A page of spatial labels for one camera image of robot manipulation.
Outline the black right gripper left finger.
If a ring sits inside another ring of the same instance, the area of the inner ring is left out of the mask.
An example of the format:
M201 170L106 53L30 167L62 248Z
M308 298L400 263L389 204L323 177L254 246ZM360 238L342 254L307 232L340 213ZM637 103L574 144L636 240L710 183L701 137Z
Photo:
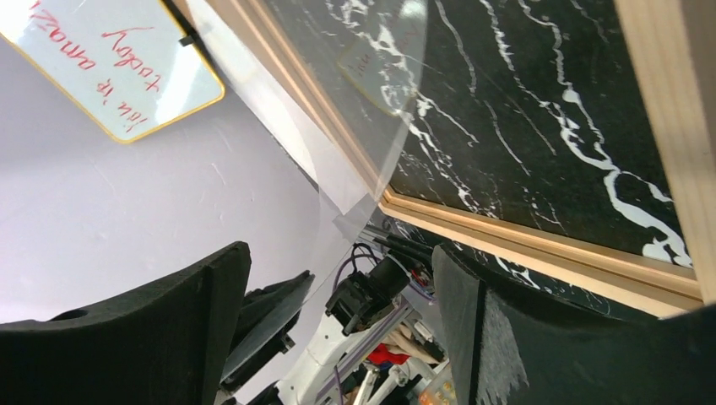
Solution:
M2 403L213 403L250 267L235 242L51 320L2 324Z

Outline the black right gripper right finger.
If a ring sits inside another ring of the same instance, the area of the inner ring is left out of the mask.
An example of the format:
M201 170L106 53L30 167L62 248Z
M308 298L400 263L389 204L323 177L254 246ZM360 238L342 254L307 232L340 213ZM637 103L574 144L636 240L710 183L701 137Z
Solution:
M712 404L715 308L623 321L437 246L431 259L461 404Z

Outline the wooden picture frame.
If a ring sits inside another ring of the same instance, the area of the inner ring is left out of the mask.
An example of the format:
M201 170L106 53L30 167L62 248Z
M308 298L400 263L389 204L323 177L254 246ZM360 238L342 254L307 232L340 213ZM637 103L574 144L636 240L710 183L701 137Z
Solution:
M259 1L180 1L231 85L291 158L325 170L337 201L363 186L373 208L462 245L517 263L651 315L703 306L685 268L397 193L344 121L288 32Z

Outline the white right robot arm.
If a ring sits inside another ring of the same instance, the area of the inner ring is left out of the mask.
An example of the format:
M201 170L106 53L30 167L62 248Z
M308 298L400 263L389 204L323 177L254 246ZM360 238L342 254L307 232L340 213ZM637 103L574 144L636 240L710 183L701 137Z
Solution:
M246 243L47 321L1 326L4 404L230 404L284 345L309 272L248 293ZM334 285L311 342L257 404L712 404L715 308L624 321L531 289L450 246L432 253L444 356L433 370L382 341L417 309L386 258Z

